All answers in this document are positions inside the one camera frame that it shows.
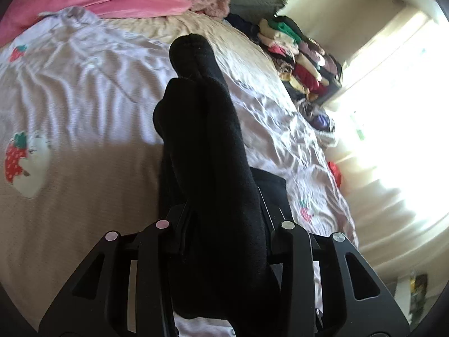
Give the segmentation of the black printed t-shirt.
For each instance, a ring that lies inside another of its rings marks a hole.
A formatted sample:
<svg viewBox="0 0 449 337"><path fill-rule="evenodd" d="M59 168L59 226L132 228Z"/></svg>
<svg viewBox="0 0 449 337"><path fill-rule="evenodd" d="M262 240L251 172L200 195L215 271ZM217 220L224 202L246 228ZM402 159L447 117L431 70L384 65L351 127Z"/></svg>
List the black printed t-shirt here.
<svg viewBox="0 0 449 337"><path fill-rule="evenodd" d="M180 206L170 246L173 307L186 319L268 319L279 283L262 210L291 216L286 182L252 168L227 83L205 37L173 41L176 72L153 122L164 142L161 216Z"/></svg>

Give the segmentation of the stack of folded colourful clothes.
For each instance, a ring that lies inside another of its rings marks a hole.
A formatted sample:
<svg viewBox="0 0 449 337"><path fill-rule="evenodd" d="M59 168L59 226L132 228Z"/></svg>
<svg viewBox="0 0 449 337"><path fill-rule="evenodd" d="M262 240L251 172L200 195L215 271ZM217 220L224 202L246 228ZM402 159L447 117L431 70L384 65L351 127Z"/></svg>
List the stack of folded colourful clothes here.
<svg viewBox="0 0 449 337"><path fill-rule="evenodd" d="M258 27L259 44L293 102L321 105L340 90L341 64L290 17L262 19Z"/></svg>

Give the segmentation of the red small object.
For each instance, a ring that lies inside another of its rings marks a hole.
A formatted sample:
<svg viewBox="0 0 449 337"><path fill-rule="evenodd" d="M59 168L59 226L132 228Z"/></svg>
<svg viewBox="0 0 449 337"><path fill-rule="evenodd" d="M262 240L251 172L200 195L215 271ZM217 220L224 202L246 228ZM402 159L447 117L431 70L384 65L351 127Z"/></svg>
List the red small object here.
<svg viewBox="0 0 449 337"><path fill-rule="evenodd" d="M328 165L329 170L331 171L331 173L332 173L332 175L333 175L333 177L335 179L337 187L340 188L341 185L342 185L342 173L341 173L339 167L332 161L329 161L327 163L327 165Z"/></svg>

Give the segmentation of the lilac strawberry print bedsheet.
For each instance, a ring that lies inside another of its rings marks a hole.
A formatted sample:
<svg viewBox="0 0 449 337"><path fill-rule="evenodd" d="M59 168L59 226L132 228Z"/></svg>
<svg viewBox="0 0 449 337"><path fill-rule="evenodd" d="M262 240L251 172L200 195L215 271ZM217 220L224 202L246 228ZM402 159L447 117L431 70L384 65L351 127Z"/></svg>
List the lilac strawberry print bedsheet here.
<svg viewBox="0 0 449 337"><path fill-rule="evenodd" d="M1 49L1 285L32 326L104 234L157 218L152 113L175 75L169 45L67 8ZM296 223L356 242L320 143L285 88L222 72L250 165L286 180Z"/></svg>

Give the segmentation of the purple crumpled small garment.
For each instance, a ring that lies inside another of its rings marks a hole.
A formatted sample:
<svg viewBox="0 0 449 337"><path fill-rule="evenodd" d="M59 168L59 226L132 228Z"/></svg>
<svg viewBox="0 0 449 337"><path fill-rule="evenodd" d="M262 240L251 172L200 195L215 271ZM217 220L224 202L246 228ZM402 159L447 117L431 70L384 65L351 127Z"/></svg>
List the purple crumpled small garment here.
<svg viewBox="0 0 449 337"><path fill-rule="evenodd" d="M307 100L296 104L298 112L313 128L321 147L334 148L338 144L336 124L320 106Z"/></svg>

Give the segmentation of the cream quilt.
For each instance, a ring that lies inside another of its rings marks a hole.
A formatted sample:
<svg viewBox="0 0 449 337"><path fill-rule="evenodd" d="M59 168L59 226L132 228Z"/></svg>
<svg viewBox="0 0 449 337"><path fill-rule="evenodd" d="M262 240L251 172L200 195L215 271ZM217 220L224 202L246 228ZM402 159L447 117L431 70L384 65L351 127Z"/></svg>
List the cream quilt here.
<svg viewBox="0 0 449 337"><path fill-rule="evenodd" d="M221 69L233 80L262 91L279 92L284 88L274 63L263 50L221 20L188 11L169 17L105 18L104 23L165 44L184 35L199 34L209 41Z"/></svg>

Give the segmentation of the dark navy garment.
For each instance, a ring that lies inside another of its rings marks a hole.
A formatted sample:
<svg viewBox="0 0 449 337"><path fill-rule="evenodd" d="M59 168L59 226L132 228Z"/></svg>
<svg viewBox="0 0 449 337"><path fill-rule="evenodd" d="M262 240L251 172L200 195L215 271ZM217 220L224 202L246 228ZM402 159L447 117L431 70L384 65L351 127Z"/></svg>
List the dark navy garment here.
<svg viewBox="0 0 449 337"><path fill-rule="evenodd" d="M236 14L230 13L225 20L233 27L243 33L249 40L255 44L260 43L258 34L260 33L260 27L257 24L253 24L246 21L242 17Z"/></svg>

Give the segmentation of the pink floral crumpled garment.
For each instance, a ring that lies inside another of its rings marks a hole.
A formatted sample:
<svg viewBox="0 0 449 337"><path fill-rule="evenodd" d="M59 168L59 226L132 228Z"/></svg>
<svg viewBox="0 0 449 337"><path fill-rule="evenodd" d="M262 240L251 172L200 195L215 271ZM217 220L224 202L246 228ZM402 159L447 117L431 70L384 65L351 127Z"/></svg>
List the pink floral crumpled garment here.
<svg viewBox="0 0 449 337"><path fill-rule="evenodd" d="M230 13L231 0L189 0L192 12L223 19Z"/></svg>

